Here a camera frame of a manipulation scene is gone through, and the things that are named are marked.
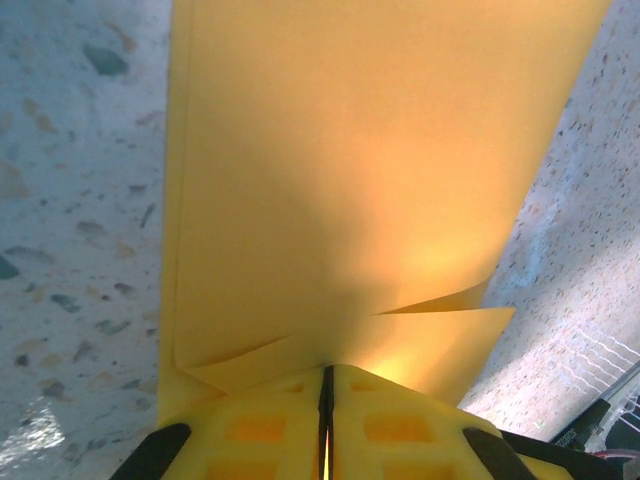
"black strip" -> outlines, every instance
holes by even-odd
[[[111,480],[160,480],[191,435],[184,423],[148,435],[113,474]]]
[[[575,480],[622,480],[620,472],[602,458],[550,443],[502,432],[502,438],[520,455],[563,467]]]
[[[549,443],[584,452],[585,444],[610,408],[609,402],[602,399],[596,400]]]
[[[329,456],[329,480],[333,480],[333,365],[325,367],[322,375],[322,390],[318,400],[318,478],[324,478],[324,459]]]
[[[507,442],[479,428],[465,428],[464,437],[495,480],[536,480]]]

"black plastic part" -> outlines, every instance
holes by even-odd
[[[640,397],[634,398],[633,402],[635,405],[639,405]],[[605,440],[607,449],[640,450],[639,418],[640,407],[638,406],[633,409],[633,412],[621,415],[607,434],[607,439]]]
[[[322,376],[322,389],[318,400],[318,478],[324,478],[325,458],[328,458],[328,478],[333,480],[333,365],[325,367]]]
[[[160,480],[191,435],[176,423],[148,435],[113,474],[111,480]]]
[[[516,452],[500,437],[479,428],[465,428],[462,433],[495,480],[536,480]]]
[[[575,480],[622,480],[622,474],[602,458],[550,443],[502,432],[502,438],[520,455],[563,467]]]
[[[611,408],[609,402],[598,399],[573,422],[551,439],[552,444],[584,452],[584,446]]]

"yellow sheet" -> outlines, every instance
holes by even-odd
[[[449,402],[607,0],[176,0],[159,418],[317,363]]]

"terrazzo floor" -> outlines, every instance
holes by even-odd
[[[0,0],[0,479],[104,480],[152,429],[169,0]],[[487,304],[462,406],[549,438],[640,359],[640,3],[616,0]]]

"square hole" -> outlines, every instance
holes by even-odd
[[[384,480],[455,480],[451,465],[397,462],[383,465]]]
[[[370,442],[433,441],[422,417],[407,414],[378,413],[364,419],[364,433]]]
[[[278,443],[282,441],[286,423],[284,415],[245,415],[231,421],[226,439],[233,442]]]
[[[241,460],[218,460],[209,469],[207,480],[275,480],[278,464]]]
[[[367,382],[355,381],[351,382],[351,390],[353,392],[377,392],[380,389]]]
[[[284,389],[287,393],[302,393],[304,391],[304,385],[302,383],[297,383],[295,385],[291,385]]]

